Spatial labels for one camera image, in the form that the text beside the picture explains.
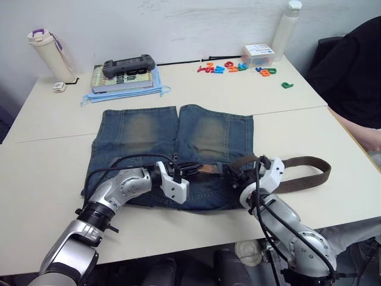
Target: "jeans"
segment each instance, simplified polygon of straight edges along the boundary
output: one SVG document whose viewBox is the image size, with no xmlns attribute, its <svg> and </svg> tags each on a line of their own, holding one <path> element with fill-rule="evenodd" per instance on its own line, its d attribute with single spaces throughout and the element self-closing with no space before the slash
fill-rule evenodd
<svg viewBox="0 0 381 286">
<path fill-rule="evenodd" d="M 218 113 L 197 105 L 181 107 L 179 118 L 175 107 L 106 110 L 92 144 L 88 174 L 95 169 L 109 167 L 120 157 L 137 153 L 172 157 L 175 152 L 178 153 L 178 163 L 231 163 L 252 154 L 253 136 L 252 116 Z M 118 166 L 141 166 L 158 160 L 165 161 L 159 157 L 131 158 Z M 110 172 L 105 180 L 117 172 Z M 92 177 L 89 189 L 101 176 L 100 173 Z M 219 175 L 197 174 L 186 179 L 190 182 L 190 192 L 184 204 L 167 198 L 160 188 L 153 188 L 128 203 L 190 211 L 241 207 L 240 194 Z"/>
</svg>

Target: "blue face mask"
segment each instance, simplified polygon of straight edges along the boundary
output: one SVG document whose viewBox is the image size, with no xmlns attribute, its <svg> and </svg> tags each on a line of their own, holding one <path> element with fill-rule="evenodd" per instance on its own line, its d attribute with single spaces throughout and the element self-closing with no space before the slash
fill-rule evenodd
<svg viewBox="0 0 381 286">
<path fill-rule="evenodd" d="M 85 105 L 87 102 L 95 103 L 105 100 L 116 100 L 117 98 L 124 97 L 138 97 L 140 95 L 146 94 L 156 94 L 160 93 L 162 97 L 167 92 L 171 91 L 169 86 L 161 85 L 160 76 L 158 68 L 152 70 L 152 79 L 154 81 L 154 86 L 152 88 L 141 88 L 141 89 L 132 89 L 131 91 L 117 91 L 117 92 L 105 92 L 103 94 L 86 94 L 81 101 L 81 106 Z"/>
</svg>

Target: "black chair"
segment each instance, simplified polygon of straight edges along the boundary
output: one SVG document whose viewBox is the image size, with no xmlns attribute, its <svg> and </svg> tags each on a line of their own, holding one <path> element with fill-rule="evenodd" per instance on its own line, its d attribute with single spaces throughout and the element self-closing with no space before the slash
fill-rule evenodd
<svg viewBox="0 0 381 286">
<path fill-rule="evenodd" d="M 341 41 L 343 37 L 331 37 L 320 39 L 317 42 L 317 48 L 310 69 L 314 68 L 326 55 Z"/>
</svg>

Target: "white wall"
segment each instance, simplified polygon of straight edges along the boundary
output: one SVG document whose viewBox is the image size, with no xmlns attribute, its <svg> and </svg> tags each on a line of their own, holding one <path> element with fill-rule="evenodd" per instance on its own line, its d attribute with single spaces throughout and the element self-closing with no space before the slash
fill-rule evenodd
<svg viewBox="0 0 381 286">
<path fill-rule="evenodd" d="M 381 14 L 380 0 L 302 0 L 286 55 L 304 73 L 320 38 Z M 151 54 L 157 63 L 240 54 L 271 43 L 287 0 L 0 1 L 0 105 L 16 115 L 39 76 L 51 72 L 26 35 L 41 27 L 65 43 L 79 72 L 109 59 Z"/>
</svg>

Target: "small plastic box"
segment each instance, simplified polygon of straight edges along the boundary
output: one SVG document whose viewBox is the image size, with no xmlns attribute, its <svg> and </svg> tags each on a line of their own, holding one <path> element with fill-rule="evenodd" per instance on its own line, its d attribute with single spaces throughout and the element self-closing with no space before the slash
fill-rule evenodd
<svg viewBox="0 0 381 286">
<path fill-rule="evenodd" d="M 266 43 L 253 43 L 243 47 L 242 61 L 249 67 L 270 66 L 275 52 Z"/>
</svg>

